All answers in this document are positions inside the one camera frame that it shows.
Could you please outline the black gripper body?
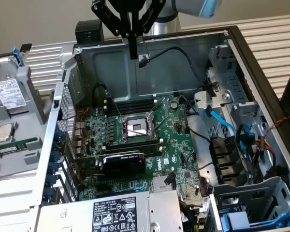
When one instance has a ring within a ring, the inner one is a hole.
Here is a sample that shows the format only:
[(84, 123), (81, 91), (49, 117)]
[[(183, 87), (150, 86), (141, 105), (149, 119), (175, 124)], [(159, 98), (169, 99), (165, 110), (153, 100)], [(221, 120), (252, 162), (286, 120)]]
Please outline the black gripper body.
[(133, 12), (140, 11), (144, 4), (145, 0), (109, 0), (109, 3), (117, 12)]

